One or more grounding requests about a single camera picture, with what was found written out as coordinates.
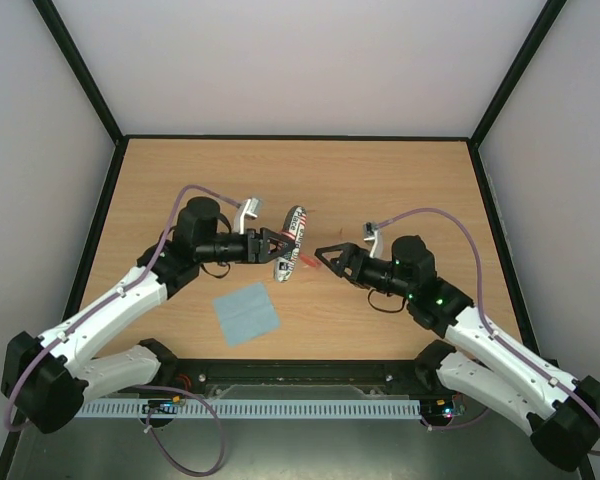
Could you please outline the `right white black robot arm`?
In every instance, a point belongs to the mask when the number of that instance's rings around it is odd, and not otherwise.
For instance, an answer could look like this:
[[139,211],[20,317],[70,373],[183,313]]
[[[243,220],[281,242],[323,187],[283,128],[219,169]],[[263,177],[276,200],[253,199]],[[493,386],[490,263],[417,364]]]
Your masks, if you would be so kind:
[[354,243],[316,250],[335,275],[356,287],[399,296],[414,321],[437,335],[416,359],[425,390],[467,395],[508,419],[555,467],[573,472],[600,439],[600,382],[578,379],[543,359],[480,313],[440,277],[418,236],[393,242],[388,260]]

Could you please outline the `flag pattern glasses case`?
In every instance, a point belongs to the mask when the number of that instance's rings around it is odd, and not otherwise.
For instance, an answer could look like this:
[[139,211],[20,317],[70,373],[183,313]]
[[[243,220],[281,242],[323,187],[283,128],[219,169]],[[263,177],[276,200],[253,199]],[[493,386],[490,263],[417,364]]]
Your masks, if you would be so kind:
[[293,206],[287,213],[281,235],[293,244],[293,249],[277,258],[274,263],[274,280],[285,283],[290,280],[301,253],[307,224],[307,210],[300,205]]

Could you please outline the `light blue cleaning cloth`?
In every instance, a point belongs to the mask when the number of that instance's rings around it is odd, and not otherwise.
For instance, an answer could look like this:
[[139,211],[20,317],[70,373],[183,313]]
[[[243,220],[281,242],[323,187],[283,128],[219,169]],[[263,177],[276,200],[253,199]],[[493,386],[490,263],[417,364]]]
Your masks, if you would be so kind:
[[212,302],[228,346],[236,347],[280,326],[279,316],[265,285],[251,284]]

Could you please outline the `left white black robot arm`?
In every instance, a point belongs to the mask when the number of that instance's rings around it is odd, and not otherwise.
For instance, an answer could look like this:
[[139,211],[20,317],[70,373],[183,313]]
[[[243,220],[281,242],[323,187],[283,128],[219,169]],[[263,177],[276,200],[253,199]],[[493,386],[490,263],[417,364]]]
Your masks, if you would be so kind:
[[117,355],[96,353],[134,320],[172,298],[210,263],[274,264],[274,278],[289,280],[305,233],[307,214],[294,206],[280,232],[248,229],[260,201],[239,204],[234,220],[212,198],[176,206],[157,244],[108,292],[70,319],[38,336],[26,332],[7,345],[1,391],[40,432],[65,426],[84,404],[116,391],[165,384],[177,359],[149,339]]

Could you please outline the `pink translucent sunglasses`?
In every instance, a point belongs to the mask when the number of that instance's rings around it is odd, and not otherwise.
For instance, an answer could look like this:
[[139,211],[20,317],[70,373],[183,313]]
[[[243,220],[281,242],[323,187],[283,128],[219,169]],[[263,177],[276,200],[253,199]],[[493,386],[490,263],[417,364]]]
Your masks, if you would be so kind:
[[304,233],[301,243],[299,259],[304,267],[322,269],[324,264],[316,257],[317,248],[333,245],[339,242],[336,230],[325,230],[315,223],[312,212],[303,208]]

